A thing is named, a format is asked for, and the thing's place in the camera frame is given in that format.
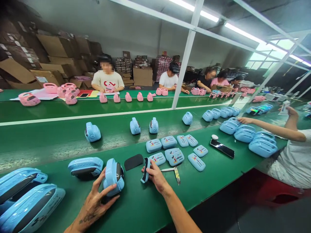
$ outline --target phone screen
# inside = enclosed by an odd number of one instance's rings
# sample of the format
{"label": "phone screen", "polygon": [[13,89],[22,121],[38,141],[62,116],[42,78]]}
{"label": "phone screen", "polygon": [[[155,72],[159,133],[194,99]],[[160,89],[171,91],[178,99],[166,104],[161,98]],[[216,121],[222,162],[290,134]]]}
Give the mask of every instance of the phone screen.
{"label": "phone screen", "polygon": [[210,145],[215,147],[217,150],[221,151],[225,155],[229,156],[230,158],[234,159],[234,151],[226,147],[224,144],[221,144],[220,142],[212,139]]}

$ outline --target woman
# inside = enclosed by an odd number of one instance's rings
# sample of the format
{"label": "woman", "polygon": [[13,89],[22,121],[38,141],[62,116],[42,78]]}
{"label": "woman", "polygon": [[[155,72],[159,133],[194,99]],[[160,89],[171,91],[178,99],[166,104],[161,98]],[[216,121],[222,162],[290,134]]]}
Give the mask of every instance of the woman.
{"label": "woman", "polygon": [[242,117],[243,124],[255,124],[273,134],[288,139],[287,146],[274,156],[263,161],[259,171],[295,188],[311,188],[311,129],[298,130],[298,113],[287,107],[289,118],[285,127],[275,126],[257,119]]}

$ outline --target hand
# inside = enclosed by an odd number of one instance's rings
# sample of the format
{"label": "hand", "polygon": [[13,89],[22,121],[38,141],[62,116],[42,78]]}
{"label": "hand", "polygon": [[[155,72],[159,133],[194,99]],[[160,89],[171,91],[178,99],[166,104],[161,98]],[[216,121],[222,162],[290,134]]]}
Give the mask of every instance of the hand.
{"label": "hand", "polygon": [[64,233],[82,233],[85,232],[95,221],[103,216],[106,211],[116,202],[120,197],[119,195],[112,198],[107,204],[103,205],[101,200],[108,192],[113,190],[117,184],[110,185],[100,193],[98,188],[105,178],[106,168],[101,172],[99,177],[94,181],[92,190],[86,198],[77,218],[74,222],[65,230]]}
{"label": "hand", "polygon": [[252,119],[252,118],[248,118],[248,117],[241,117],[238,120],[242,124],[254,124],[254,122],[256,121],[256,119]]}
{"label": "hand", "polygon": [[154,183],[159,193],[162,195],[167,194],[170,190],[172,190],[171,186],[164,178],[160,168],[156,165],[156,163],[153,160],[150,160],[150,162],[150,168],[147,168],[149,179]]}

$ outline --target light blue handheld device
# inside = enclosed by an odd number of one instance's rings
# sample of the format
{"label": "light blue handheld device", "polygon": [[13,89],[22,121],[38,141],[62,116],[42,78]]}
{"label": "light blue handheld device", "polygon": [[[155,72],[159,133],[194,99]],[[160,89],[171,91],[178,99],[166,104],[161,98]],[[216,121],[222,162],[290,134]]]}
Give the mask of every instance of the light blue handheld device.
{"label": "light blue handheld device", "polygon": [[103,180],[104,189],[110,185],[117,184],[115,189],[107,193],[108,197],[112,197],[115,194],[122,191],[124,188],[124,171],[120,163],[117,163],[114,159],[109,159],[106,164],[105,179]]}

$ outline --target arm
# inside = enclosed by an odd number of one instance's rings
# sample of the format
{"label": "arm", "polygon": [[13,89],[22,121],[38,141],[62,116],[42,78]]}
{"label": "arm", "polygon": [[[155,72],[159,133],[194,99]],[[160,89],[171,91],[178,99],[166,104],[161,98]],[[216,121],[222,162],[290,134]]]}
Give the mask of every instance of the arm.
{"label": "arm", "polygon": [[147,172],[150,175],[149,179],[164,197],[177,233],[202,233],[153,160],[151,160],[151,168],[147,169]]}

